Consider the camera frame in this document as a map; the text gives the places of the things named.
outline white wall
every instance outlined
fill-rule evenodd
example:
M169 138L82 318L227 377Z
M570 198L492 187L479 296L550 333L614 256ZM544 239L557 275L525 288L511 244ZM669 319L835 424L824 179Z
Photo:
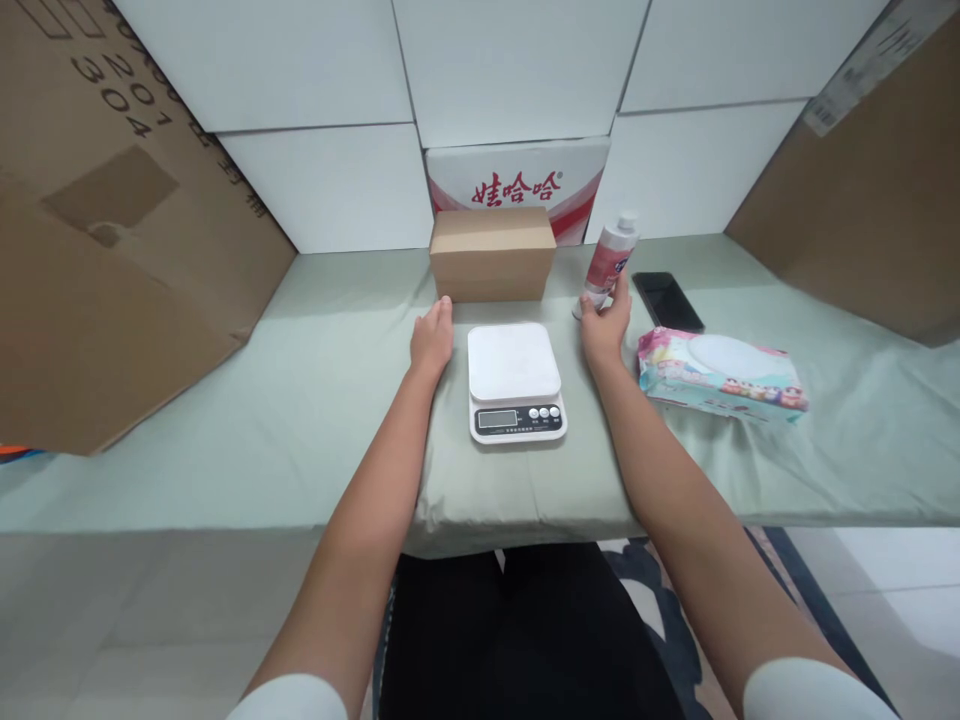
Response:
M303 253L427 247L433 214L412 124L221 135Z
M207 132L413 119L390 0L117 6Z
M424 147L606 135L646 0L394 0Z
M886 0L654 0L623 112L811 97Z
M617 118L584 242L621 210L643 237L722 232L804 103Z
M424 147L611 127L588 242L720 232L884 3L118 0L301 252L426 246Z

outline white kitchen scale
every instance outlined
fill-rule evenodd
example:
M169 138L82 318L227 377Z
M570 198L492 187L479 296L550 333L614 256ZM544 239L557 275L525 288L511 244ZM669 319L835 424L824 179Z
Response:
M539 323L482 325L467 334L470 434L485 445L558 440L567 432L560 371Z

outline person's left hand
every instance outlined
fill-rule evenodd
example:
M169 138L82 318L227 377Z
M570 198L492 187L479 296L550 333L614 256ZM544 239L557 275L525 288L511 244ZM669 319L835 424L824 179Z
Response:
M436 382L453 354L453 302L444 295L413 324L410 369Z

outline pink wet wipes package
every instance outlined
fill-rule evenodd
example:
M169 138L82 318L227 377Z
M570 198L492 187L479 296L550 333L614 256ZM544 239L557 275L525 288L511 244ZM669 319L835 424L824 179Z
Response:
M759 423L795 423L809 407L781 350L658 327L640 338L637 355L651 400Z

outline green tablecloth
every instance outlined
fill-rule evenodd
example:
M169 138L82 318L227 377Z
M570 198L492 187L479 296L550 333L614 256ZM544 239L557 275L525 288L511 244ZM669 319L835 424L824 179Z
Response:
M593 247L557 251L540 303L456 305L408 549L453 555L637 534L570 314ZM673 272L708 331L788 351L811 397L798 426L662 414L745 523L960 524L960 344L929 350L824 305L723 236L643 241L628 271ZM425 250L301 256L250 344L96 458L0 468L0 532L324 524L435 299ZM466 335L550 332L569 432L557 444L470 437ZM634 303L623 348L652 328Z

